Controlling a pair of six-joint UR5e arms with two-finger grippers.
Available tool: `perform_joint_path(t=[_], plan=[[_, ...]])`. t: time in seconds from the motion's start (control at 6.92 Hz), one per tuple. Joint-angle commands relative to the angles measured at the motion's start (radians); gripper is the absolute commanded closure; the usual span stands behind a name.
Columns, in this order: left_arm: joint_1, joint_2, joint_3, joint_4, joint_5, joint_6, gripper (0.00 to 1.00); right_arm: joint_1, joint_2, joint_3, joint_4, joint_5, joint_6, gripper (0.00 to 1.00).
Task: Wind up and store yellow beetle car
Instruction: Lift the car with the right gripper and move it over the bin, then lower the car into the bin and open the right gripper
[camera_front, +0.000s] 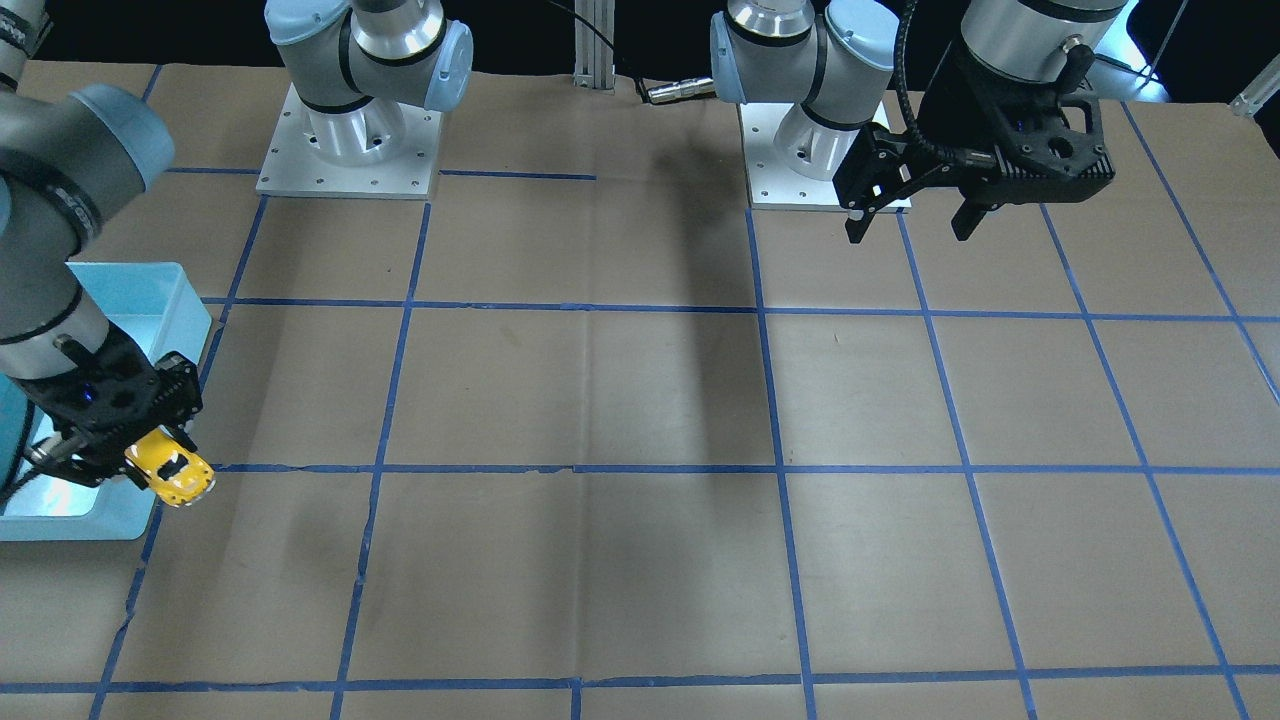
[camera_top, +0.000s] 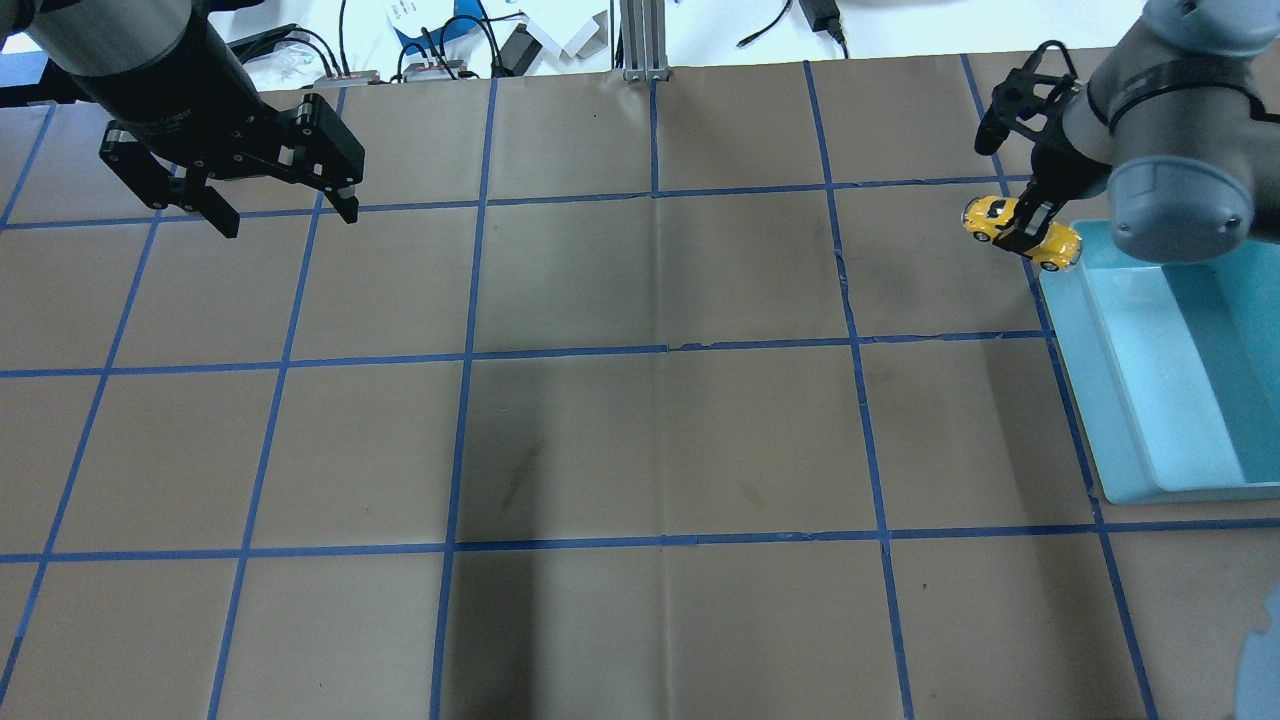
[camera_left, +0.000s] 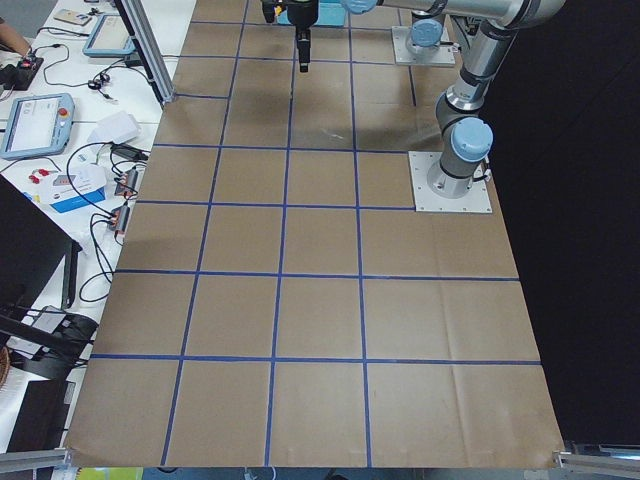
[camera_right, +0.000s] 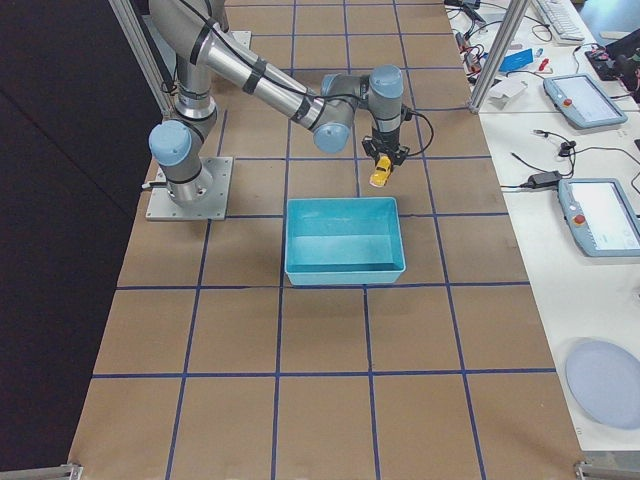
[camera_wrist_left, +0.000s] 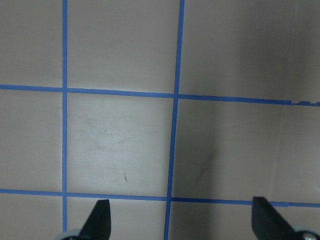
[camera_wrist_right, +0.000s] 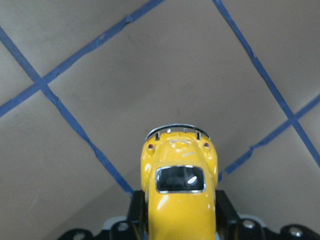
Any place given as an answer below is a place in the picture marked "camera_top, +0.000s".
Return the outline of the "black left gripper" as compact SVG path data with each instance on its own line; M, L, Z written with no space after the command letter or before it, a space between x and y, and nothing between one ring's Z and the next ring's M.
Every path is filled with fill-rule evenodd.
M273 177L358 220L364 145L320 94L270 108L207 20L72 20L70 78L111 118L100 159L151 209L234 238L241 217L207 177Z

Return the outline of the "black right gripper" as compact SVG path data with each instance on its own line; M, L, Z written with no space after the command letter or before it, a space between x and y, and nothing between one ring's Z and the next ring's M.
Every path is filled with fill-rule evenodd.
M993 156L1015 135L1029 145L1029 179L1018 199L995 196L989 211L991 243L1041 263L1041 245L1056 217L1056 204L1093 199L1105 191L1110 165L1083 150L1080 140L1068 137L1068 113L1082 109L1087 120L1094 114L1085 96L1085 83L1070 50L1062 42L1042 42L989 92L974 138L974 150Z

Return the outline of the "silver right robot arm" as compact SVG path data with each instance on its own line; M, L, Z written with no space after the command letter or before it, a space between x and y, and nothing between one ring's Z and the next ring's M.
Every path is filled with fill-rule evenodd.
M238 213L207 187L270 176L323 191L353 222L365 151L315 94L293 110L265 104L189 1L82 1L101 58L78 85L111 115L104 163L151 208L178 205L224 236ZM972 234L1029 256L1061 206L1110 196L1115 243L1147 263L1202 263L1244 241L1277 241L1277 118L1251 61L1277 37L1275 1L1149 1L1085 85L1050 82L1034 53L998 85L975 133L991 155L1011 132L1033 143L1033 178L1009 219Z

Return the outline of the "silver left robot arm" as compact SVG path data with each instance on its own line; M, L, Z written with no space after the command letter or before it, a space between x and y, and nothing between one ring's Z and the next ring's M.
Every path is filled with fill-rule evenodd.
M5 1L3 35L15 33L110 115L99 156L146 206L233 238L241 217L215 183L271 177L357 222L362 143L319 94L288 110L264 101L204 3Z

